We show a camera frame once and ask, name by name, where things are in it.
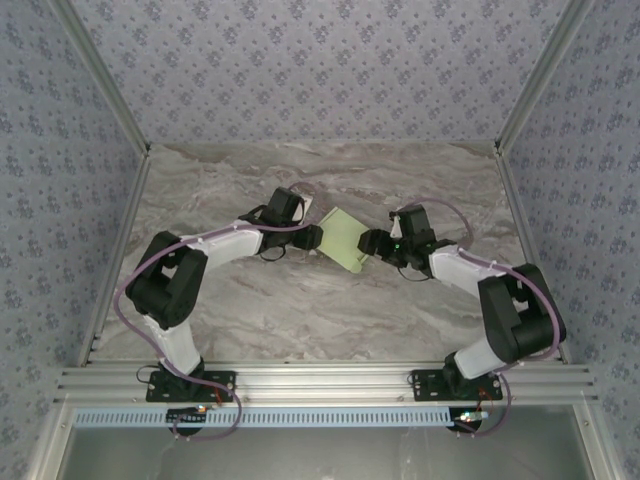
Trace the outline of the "grey metal shelf panel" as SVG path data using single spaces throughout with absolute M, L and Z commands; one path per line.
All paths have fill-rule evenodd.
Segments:
M 583 405 L 515 407 L 486 437 L 444 427 L 309 427 L 267 414 L 222 440 L 178 441 L 140 408 L 65 407 L 27 480 L 626 480 Z

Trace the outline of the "aluminium frame cross rail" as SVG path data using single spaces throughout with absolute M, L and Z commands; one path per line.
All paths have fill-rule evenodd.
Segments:
M 409 374 L 436 363 L 215 362 L 214 370 L 237 373 L 243 404 L 258 406 L 394 406 L 414 401 Z M 62 371 L 54 398 L 81 404 L 132 404 L 145 399 L 133 362 L 95 362 Z M 599 395 L 588 367 L 562 362 L 528 363 L 504 373 L 512 402 L 524 405 L 596 403 Z

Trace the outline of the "small circuit board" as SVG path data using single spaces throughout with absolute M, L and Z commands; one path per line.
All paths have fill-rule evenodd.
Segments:
M 465 433 L 475 433 L 482 422 L 489 418 L 489 413 L 483 410 L 451 409 L 452 429 Z
M 171 408 L 165 414 L 167 424 L 195 423 L 201 424 L 206 421 L 207 408 L 204 406 L 192 406 L 186 408 Z

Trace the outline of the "aluminium frame post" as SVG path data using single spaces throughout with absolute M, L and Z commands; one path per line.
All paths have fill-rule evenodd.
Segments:
M 125 136 L 141 156 L 148 142 L 71 0 L 47 0 Z
M 514 145 L 594 3 L 595 0 L 567 1 L 495 140 L 500 156 L 504 157 Z

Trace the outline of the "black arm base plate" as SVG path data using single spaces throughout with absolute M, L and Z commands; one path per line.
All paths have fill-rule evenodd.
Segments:
M 210 371 L 202 373 L 206 382 L 224 386 L 213 387 L 187 381 L 165 370 L 155 370 L 147 380 L 145 400 L 149 403 L 233 403 L 229 390 L 236 387 L 236 373 L 233 371 Z
M 469 380 L 444 369 L 413 370 L 408 375 L 416 402 L 502 400 L 501 382 L 496 375 L 485 374 Z

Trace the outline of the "aluminium frame side rail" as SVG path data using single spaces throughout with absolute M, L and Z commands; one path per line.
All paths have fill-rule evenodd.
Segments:
M 114 291 L 116 289 L 119 272 L 124 258 L 124 251 L 131 233 L 138 206 L 143 194 L 149 172 L 149 148 L 140 156 L 139 166 L 125 204 L 120 227 L 113 243 L 106 272 L 101 282 L 96 303 L 89 318 L 86 334 L 80 347 L 76 361 L 77 367 L 86 367 L 89 363 L 94 341 L 100 336 L 103 324 L 107 318 Z
M 541 272 L 544 273 L 542 261 L 540 259 L 535 241 L 533 239 L 531 227 L 526 218 L 526 212 L 519 196 L 515 177 L 512 173 L 509 160 L 506 154 L 503 152 L 499 140 L 494 141 L 493 150 L 495 152 L 500 177 L 516 225 L 516 230 L 518 232 L 524 258 L 527 262 L 538 266 Z

